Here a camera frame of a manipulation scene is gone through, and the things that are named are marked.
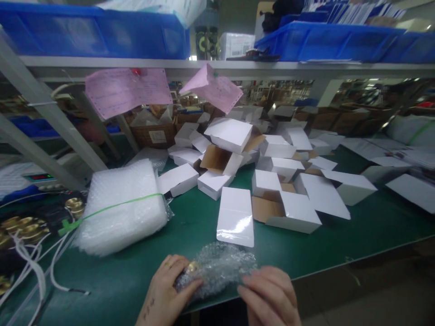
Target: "stack of bubble wrap bags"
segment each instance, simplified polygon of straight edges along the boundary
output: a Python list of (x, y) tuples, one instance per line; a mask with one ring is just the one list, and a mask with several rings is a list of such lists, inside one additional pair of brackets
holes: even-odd
[[(84, 216), (157, 193), (153, 165), (148, 159), (125, 168), (100, 171), (92, 176)], [(74, 245), (87, 254), (107, 256), (152, 235), (167, 221), (163, 196), (152, 196), (104, 210), (84, 220)]]

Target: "shelf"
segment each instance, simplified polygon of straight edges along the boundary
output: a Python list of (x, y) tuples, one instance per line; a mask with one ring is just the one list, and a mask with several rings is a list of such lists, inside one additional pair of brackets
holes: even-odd
[[(82, 82), (99, 69), (164, 68), (169, 81), (190, 79), (207, 61), (122, 58), (21, 56), (33, 75), (44, 82)], [(210, 61), (219, 74), (231, 80), (433, 78), (435, 64), (345, 64), (298, 62)]]

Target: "bubble wrap bag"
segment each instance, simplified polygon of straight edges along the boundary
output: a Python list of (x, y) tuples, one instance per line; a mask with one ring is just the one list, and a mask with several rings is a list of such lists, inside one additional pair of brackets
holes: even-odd
[(227, 285), (238, 283), (241, 277), (256, 269), (254, 254), (242, 246), (214, 242), (202, 248), (190, 265), (177, 277), (174, 287), (180, 292), (193, 280), (204, 284), (195, 292), (192, 301), (221, 292)]
[[(150, 160), (94, 173), (84, 216), (159, 190)], [(74, 245), (87, 254), (107, 256), (157, 232), (168, 215), (161, 195), (109, 208), (85, 219)]]

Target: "green table surface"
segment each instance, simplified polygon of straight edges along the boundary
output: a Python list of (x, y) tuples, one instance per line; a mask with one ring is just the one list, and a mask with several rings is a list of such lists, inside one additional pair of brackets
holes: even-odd
[[(338, 162), (336, 170), (341, 172), (359, 173), (367, 164), (365, 159), (343, 147), (327, 158)], [(169, 160), (165, 169), (174, 167)], [(253, 164), (241, 168), (230, 187), (251, 189), (253, 171)], [(216, 241), (219, 201), (194, 188), (175, 198), (170, 206), (175, 216), (161, 231), (119, 253), (98, 258), (75, 248), (66, 250), (56, 264), (57, 281), (92, 294), (49, 290), (49, 301), (39, 325), (133, 325), (161, 261), (168, 254), (192, 259), (203, 246)], [(255, 247), (249, 250), (255, 254), (259, 266), (277, 266), (296, 279), (435, 235), (432, 215), (384, 186), (349, 210), (350, 221), (321, 216), (323, 226), (311, 235), (255, 221)], [(34, 282), (29, 279), (11, 296), (0, 312), (0, 325), (7, 324)], [(230, 286), (191, 305), (188, 311), (236, 297), (236, 287)], [(27, 325), (37, 298), (33, 295), (15, 325)]]

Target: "pink paper note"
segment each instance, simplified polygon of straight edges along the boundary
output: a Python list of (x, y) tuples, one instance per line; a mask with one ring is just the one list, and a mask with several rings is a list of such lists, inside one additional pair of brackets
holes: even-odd
[(243, 92), (224, 76), (215, 77), (212, 66), (208, 63), (180, 90), (180, 93), (191, 91), (204, 97), (211, 104), (226, 114), (232, 110)]
[(109, 119), (142, 104), (172, 104), (164, 69), (100, 70), (86, 77), (86, 94), (98, 114)]

